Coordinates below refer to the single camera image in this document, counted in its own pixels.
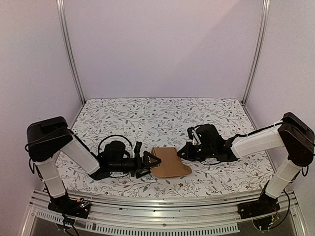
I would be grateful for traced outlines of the brown cardboard box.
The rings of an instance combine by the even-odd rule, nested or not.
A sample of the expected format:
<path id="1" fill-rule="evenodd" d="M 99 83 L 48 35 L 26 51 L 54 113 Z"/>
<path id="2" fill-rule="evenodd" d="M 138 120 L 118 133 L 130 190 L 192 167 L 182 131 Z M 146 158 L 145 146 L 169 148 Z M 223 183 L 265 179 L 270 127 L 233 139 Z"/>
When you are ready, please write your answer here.
<path id="1" fill-rule="evenodd" d="M 182 177 L 192 173 L 191 168 L 183 164 L 174 147 L 154 147 L 151 154 L 161 160 L 160 164 L 151 168 L 151 173 L 156 177 Z"/>

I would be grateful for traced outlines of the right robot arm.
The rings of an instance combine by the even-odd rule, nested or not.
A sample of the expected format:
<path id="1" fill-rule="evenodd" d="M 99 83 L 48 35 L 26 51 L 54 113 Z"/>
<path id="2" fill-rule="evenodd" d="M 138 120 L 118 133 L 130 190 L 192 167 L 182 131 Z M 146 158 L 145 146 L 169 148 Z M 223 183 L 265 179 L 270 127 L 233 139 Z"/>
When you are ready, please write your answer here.
<path id="1" fill-rule="evenodd" d="M 177 152 L 188 161 L 202 162 L 214 158 L 218 162 L 235 162 L 243 157 L 277 149 L 286 152 L 286 158 L 277 167 L 274 176 L 262 191 L 262 198 L 254 204 L 258 214 L 265 214 L 286 187 L 315 157 L 315 132 L 294 113 L 288 112 L 273 124 L 247 134 L 235 134 L 224 139 L 212 124 L 188 128 L 190 141 Z"/>

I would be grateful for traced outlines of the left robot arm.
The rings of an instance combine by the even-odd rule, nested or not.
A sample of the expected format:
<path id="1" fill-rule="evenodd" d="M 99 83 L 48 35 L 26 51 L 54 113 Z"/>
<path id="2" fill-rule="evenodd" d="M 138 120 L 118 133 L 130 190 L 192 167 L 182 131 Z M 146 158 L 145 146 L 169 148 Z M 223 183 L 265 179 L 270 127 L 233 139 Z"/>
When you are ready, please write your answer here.
<path id="1" fill-rule="evenodd" d="M 104 150 L 99 149 L 97 154 L 94 154 L 68 128 L 63 117 L 32 123 L 27 127 L 26 134 L 25 150 L 54 198 L 55 207 L 62 213 L 70 213 L 73 202 L 66 197 L 66 188 L 53 160 L 57 152 L 65 154 L 95 181 L 110 178 L 112 173 L 141 178 L 149 174 L 153 167 L 161 164 L 160 158 L 141 151 L 141 142 L 131 145 L 133 153 L 129 153 L 123 142 L 113 140 L 105 145 Z"/>

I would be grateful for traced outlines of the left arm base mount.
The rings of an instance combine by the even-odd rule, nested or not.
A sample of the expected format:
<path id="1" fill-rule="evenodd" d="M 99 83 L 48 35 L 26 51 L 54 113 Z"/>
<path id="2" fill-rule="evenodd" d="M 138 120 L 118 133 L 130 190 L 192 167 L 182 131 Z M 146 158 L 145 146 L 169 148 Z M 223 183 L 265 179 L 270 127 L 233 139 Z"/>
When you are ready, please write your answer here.
<path id="1" fill-rule="evenodd" d="M 73 200 L 69 196 L 64 195 L 52 198 L 48 209 L 65 215 L 87 219 L 91 209 L 91 201 L 84 198 Z"/>

